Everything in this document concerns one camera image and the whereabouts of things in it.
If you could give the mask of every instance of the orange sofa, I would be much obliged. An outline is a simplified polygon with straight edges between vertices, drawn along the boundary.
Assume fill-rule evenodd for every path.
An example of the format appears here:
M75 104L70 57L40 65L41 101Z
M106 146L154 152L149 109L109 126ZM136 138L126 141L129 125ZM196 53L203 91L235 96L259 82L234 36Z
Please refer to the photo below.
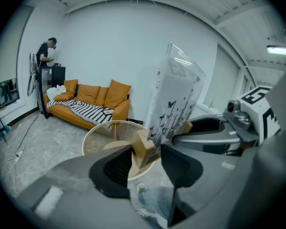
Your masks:
M43 100L44 100L44 105L46 108L47 103L50 101L46 93L43 95ZM129 105L130 105L130 100L124 99L119 103L118 106L112 107L114 109L112 113L112 120L126 120L128 116ZM47 112L63 120L66 120L68 122L71 122L75 125L79 125L87 129L92 129L95 127L93 123L81 119L80 117L72 113L72 111L68 107L61 105L61 104L56 104L50 107L49 109L47 109Z

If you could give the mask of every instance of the black and white striped blanket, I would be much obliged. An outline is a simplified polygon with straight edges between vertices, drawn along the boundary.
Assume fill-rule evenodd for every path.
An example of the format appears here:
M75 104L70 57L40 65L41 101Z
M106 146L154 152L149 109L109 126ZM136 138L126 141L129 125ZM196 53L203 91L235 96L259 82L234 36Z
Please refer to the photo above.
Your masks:
M62 104L69 107L75 115L95 125L111 121L112 119L113 109L98 105L85 104L81 101L75 101L74 99L67 101L49 101L47 109L56 104Z

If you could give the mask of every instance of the concrete floor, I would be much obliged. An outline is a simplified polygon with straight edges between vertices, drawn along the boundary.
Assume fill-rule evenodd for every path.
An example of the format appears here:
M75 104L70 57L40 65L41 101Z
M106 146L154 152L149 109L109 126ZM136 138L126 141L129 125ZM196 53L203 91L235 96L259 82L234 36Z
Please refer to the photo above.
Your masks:
M79 145L62 147L59 153L50 161L45 172L64 160L82 156L82 141L88 130L55 116L45 119L39 113L25 137L26 140L19 149L24 149L19 161L17 163L9 161L15 159L15 151L36 116L37 112L34 112L12 126L10 132L5 136L7 143L2 139L0 140L0 179L3 187L13 197L17 197L27 186L43 175L41 171L60 148L59 142L53 137L54 133L57 132L60 134L60 140L64 145ZM15 174L20 176L25 173L27 174L15 178ZM169 178L161 166L160 160L155 162L148 173L129 181L128 188L131 192L132 203L135 206L138 204L136 186L141 182L146 184L149 189L158 186L172 187Z

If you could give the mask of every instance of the ceiling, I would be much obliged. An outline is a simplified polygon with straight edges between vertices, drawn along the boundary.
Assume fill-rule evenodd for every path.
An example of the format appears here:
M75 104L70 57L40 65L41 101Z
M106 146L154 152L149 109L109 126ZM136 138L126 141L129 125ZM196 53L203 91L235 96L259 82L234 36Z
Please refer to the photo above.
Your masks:
M110 0L56 0L65 13ZM268 0L151 0L200 18L235 48L256 84L274 85L286 69L286 56L269 54L267 45L286 45L286 24Z

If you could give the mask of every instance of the black t-shirt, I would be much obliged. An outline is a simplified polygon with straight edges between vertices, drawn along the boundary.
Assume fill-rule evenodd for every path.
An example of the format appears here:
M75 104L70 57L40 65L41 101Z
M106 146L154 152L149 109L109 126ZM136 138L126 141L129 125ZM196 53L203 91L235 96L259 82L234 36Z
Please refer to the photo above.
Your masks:
M40 48L39 48L39 50L38 50L38 52L37 52L37 54L36 54L37 67L39 67L39 64L40 64L40 55L42 55L42 54L44 54L45 57L48 57L48 46L47 46L46 43L43 43L43 44L40 46ZM47 66L47 62L42 61L40 66Z

